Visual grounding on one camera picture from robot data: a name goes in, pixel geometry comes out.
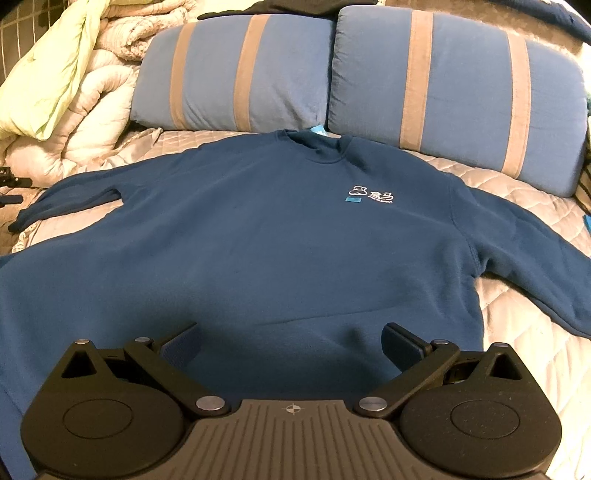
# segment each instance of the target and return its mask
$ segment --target striped pillow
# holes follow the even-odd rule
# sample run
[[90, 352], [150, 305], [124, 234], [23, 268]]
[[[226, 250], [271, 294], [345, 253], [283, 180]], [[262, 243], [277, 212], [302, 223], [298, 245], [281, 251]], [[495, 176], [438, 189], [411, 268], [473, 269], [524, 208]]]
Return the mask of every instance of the striped pillow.
[[587, 151], [585, 155], [585, 164], [581, 177], [577, 183], [577, 190], [574, 197], [579, 201], [579, 204], [591, 215], [591, 117], [589, 117], [589, 130], [587, 132]]
[[354, 6], [339, 15], [332, 77], [332, 132], [575, 191], [586, 92], [558, 51], [449, 14]]
[[167, 130], [265, 133], [326, 122], [335, 24], [298, 15], [237, 15], [153, 39], [131, 118]]

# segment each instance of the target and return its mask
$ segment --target small blue tag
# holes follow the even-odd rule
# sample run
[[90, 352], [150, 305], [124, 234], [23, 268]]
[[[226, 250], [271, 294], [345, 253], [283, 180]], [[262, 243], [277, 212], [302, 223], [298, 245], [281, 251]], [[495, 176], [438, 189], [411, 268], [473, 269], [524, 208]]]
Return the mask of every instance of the small blue tag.
[[313, 131], [315, 134], [322, 135], [323, 137], [328, 137], [326, 130], [322, 125], [318, 125], [317, 127], [310, 128], [310, 131]]

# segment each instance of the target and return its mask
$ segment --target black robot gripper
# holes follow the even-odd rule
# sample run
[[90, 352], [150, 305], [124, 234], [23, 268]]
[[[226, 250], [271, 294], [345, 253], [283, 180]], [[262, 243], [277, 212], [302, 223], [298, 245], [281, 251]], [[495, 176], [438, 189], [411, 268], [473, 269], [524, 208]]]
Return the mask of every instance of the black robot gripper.
[[430, 343], [396, 323], [402, 373], [359, 399], [224, 399], [179, 370], [194, 323], [154, 341], [77, 340], [35, 396], [21, 438], [38, 480], [547, 479], [561, 424], [515, 351]]

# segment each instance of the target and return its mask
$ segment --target tan stripe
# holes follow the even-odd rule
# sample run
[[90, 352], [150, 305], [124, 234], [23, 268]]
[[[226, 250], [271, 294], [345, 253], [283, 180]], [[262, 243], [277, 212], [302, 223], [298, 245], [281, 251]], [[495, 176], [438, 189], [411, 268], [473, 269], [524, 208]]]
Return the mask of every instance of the tan stripe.
[[253, 15], [242, 43], [234, 81], [234, 121], [239, 132], [251, 131], [249, 103], [251, 96], [252, 72], [255, 69], [261, 37], [270, 15]]
[[170, 116], [178, 130], [189, 130], [183, 112], [183, 77], [187, 50], [195, 25], [197, 25], [196, 22], [185, 24], [178, 34], [173, 55], [173, 68], [170, 72]]
[[408, 46], [407, 81], [400, 127], [400, 148], [407, 150], [421, 150], [432, 43], [433, 13], [413, 10]]
[[531, 76], [530, 58], [527, 53], [525, 38], [516, 34], [507, 34], [511, 54], [511, 72], [513, 78], [513, 103], [511, 107], [511, 126], [509, 142], [502, 172], [516, 179], [521, 173], [527, 140], [530, 134], [531, 118]]

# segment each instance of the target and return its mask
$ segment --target embroidered logo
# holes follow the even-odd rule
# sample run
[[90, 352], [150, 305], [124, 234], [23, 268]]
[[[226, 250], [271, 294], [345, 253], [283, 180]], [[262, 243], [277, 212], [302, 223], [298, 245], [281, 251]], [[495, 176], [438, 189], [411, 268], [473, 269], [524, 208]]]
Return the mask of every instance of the embroidered logo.
[[349, 196], [345, 199], [347, 202], [361, 202], [361, 196], [366, 196], [367, 198], [371, 198], [376, 202], [381, 203], [392, 203], [394, 200], [394, 196], [392, 192], [370, 192], [368, 193], [367, 187], [362, 187], [361, 185], [356, 185], [353, 187], [352, 190], [349, 191]]
[[394, 197], [392, 196], [392, 192], [372, 192], [369, 194], [369, 198], [375, 200], [376, 202], [382, 203], [392, 203], [392, 200], [394, 199]]
[[349, 192], [349, 195], [353, 196], [353, 195], [367, 195], [368, 194], [368, 189], [367, 187], [361, 187], [361, 186], [355, 186], [353, 187], [353, 190], [351, 190]]

